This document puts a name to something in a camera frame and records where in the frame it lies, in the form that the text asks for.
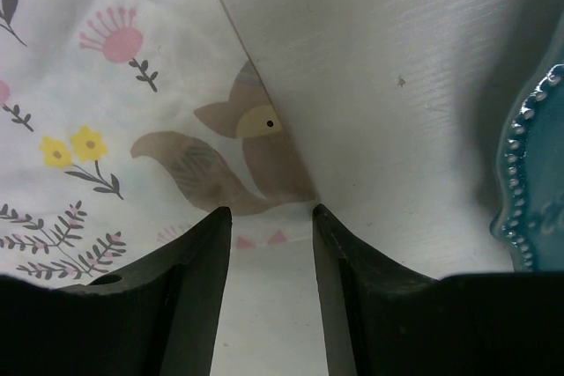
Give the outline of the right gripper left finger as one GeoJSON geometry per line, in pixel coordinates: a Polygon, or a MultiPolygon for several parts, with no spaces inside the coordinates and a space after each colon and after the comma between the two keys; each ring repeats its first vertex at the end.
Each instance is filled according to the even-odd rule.
{"type": "Polygon", "coordinates": [[[207,375],[230,259],[232,214],[88,285],[1,279],[4,375],[207,375]]]}

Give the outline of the floral animal print cloth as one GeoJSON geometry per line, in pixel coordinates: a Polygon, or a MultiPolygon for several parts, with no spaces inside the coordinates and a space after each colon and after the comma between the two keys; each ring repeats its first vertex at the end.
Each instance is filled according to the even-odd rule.
{"type": "Polygon", "coordinates": [[[85,284],[227,207],[308,236],[315,190],[220,0],[1,0],[1,271],[85,284]]]}

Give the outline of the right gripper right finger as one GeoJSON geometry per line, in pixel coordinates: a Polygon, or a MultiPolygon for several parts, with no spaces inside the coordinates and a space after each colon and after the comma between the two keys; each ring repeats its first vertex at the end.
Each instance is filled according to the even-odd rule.
{"type": "Polygon", "coordinates": [[[332,375],[560,375],[560,272],[422,275],[312,213],[332,375]]]}

